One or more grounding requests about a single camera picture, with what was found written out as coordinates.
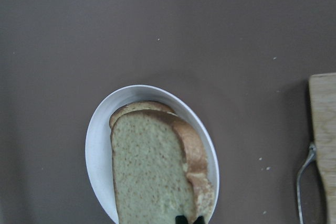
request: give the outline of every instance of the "wire handle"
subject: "wire handle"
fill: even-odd
[[[309,153],[307,156],[307,159],[301,169],[298,172],[297,179],[296,179],[296,192],[297,192],[297,200],[298,200],[298,211],[299,211],[299,218],[300,218],[300,224],[305,224],[303,221],[303,215],[302,215],[302,206],[301,206],[301,192],[300,192],[300,181],[301,181],[301,175],[303,171],[307,168],[307,166],[316,160],[316,146],[313,142],[309,145]]]

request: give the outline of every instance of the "bread loaf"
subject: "bread loaf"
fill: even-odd
[[[135,110],[112,125],[112,167],[119,224],[208,223],[214,191],[197,132],[178,116]]]

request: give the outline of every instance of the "table surface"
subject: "table surface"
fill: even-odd
[[[336,70],[336,0],[0,0],[0,223],[112,223],[85,164],[103,98],[149,84],[213,139],[211,223],[298,223],[308,79]],[[324,220],[316,166],[306,223]]]

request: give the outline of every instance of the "black object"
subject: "black object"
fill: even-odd
[[[188,220],[184,215],[176,216],[175,224],[188,224]],[[197,220],[195,220],[194,224],[205,224],[203,216],[199,216]]]

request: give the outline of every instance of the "bread crust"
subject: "bread crust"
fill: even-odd
[[[129,113],[136,110],[144,110],[140,109],[140,107],[145,107],[145,109],[151,109],[151,110],[160,110],[165,112],[171,112],[175,113],[175,111],[169,107],[166,104],[163,104],[161,102],[156,101],[140,101],[140,102],[132,102],[129,104],[126,104],[120,108],[118,108],[111,116],[109,120],[110,128],[113,127],[117,119],[122,116],[125,113]]]

